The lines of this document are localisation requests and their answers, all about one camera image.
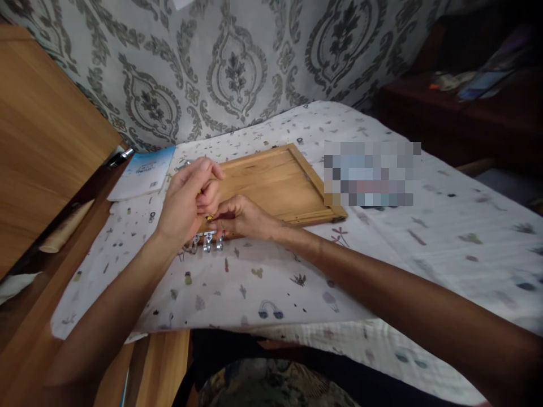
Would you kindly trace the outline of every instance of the wallpaper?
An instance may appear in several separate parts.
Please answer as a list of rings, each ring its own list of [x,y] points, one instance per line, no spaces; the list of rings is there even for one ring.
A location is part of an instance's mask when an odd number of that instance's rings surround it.
[[[314,100],[358,110],[445,12],[486,0],[3,0],[138,151],[211,138]]]

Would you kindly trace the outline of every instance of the dark wooden furniture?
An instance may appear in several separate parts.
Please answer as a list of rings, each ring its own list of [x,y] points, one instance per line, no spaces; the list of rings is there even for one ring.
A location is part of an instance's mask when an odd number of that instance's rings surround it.
[[[543,178],[541,70],[519,72],[494,97],[460,101],[457,91],[430,90],[432,72],[384,86],[375,115],[425,151],[458,167],[493,157],[497,165]]]

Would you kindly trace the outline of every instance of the hand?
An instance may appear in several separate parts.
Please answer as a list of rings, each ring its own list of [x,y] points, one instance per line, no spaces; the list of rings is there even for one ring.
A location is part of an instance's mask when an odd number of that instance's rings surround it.
[[[171,179],[155,234],[177,252],[196,234],[205,216],[217,211],[221,194],[219,182],[210,179],[212,174],[225,178],[219,164],[200,157]]]
[[[260,240],[270,240],[280,228],[288,226],[244,195],[221,202],[210,225],[217,229],[217,236],[232,232]]]

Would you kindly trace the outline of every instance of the left hand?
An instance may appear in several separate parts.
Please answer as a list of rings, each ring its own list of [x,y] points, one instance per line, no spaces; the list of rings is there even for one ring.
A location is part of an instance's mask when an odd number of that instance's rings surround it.
[[[177,252],[196,234],[205,215],[217,211],[221,194],[219,182],[210,179],[212,174],[225,178],[219,164],[200,157],[171,179],[155,234],[172,243]]]

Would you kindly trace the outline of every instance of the rolled paper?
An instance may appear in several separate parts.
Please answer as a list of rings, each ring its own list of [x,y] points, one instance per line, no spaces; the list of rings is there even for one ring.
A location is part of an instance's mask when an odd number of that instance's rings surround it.
[[[44,243],[40,246],[40,251],[44,253],[58,253],[79,226],[93,203],[94,200],[89,201],[73,211],[70,216],[62,222],[47,239],[45,239]]]

